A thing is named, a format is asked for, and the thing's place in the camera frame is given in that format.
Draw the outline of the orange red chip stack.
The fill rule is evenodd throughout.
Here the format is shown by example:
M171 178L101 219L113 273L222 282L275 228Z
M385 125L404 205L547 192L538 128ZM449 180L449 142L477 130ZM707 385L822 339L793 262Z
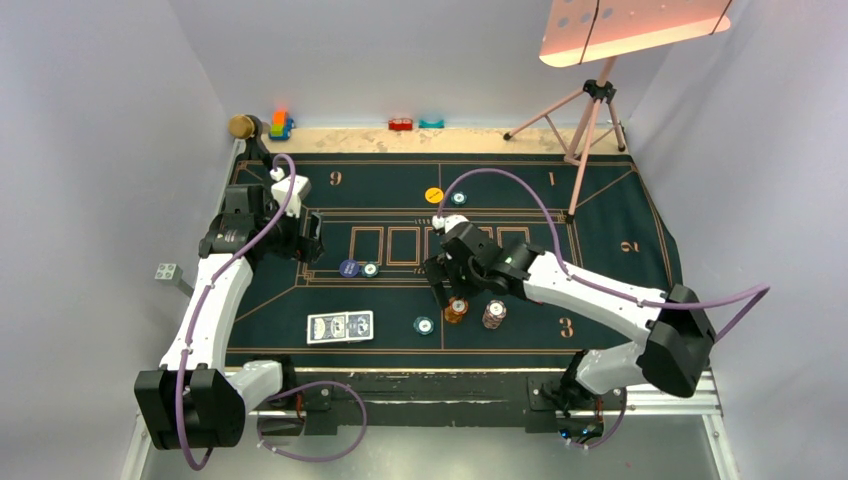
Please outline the orange red chip stack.
M460 323L469 310L469 304L466 299L452 297L449 300L448 306L444 309L444 319L451 324Z

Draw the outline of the purple small blind button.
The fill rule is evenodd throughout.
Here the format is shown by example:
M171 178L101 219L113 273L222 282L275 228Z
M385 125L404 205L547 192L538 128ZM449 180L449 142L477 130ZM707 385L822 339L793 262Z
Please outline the purple small blind button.
M355 259L346 259L338 267L339 274L344 278L356 277L361 269L360 263Z

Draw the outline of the peach blue chip stack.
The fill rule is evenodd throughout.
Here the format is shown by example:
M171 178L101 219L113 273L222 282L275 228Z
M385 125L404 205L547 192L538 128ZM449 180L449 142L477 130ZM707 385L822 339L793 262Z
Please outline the peach blue chip stack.
M507 308L501 300L491 300L485 307L482 315L482 324L485 328L495 330L500 327L507 316Z

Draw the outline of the green blue chip stack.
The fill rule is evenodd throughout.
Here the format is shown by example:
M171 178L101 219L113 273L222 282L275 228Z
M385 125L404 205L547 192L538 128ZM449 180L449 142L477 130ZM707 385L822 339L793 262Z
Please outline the green blue chip stack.
M413 322L413 328L416 333L422 336L430 335L435 330L434 321L426 316L419 316Z

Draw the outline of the green blue chips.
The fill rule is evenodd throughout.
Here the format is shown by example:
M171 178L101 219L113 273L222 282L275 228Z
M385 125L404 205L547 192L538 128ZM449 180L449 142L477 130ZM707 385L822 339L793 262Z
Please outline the green blue chips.
M463 206L467 203L468 197L462 191L454 191L450 195L450 202L455 206Z
M376 277L380 272L379 266L374 262L365 263L360 270L362 276L366 278Z

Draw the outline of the yellow dealer button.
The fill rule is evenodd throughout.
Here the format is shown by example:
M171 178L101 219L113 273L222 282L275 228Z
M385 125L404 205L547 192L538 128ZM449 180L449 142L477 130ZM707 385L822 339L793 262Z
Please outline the yellow dealer button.
M439 187L430 187L425 191L424 198L430 204L440 204L444 199L444 191Z

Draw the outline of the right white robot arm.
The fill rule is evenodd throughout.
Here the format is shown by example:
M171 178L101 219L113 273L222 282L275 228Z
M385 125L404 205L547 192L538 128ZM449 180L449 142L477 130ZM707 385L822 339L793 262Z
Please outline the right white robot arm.
M610 328L627 343L575 357L561 381L564 399L584 407L614 388L650 384L680 398L694 395L716 332L690 288L638 287L560 263L541 247L499 246L462 215L436 217L441 250L425 261L441 307L483 292L560 307Z

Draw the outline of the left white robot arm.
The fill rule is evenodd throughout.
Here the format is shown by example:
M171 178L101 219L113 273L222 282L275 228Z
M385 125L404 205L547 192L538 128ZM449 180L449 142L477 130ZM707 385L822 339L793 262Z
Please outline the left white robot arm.
M298 382L287 355L263 355L226 377L226 348L242 298L266 255L311 263L323 252L322 218L301 219L308 178L226 188L223 208L199 243L198 276L177 337L134 394L158 450L236 446L246 415L266 401L284 409Z

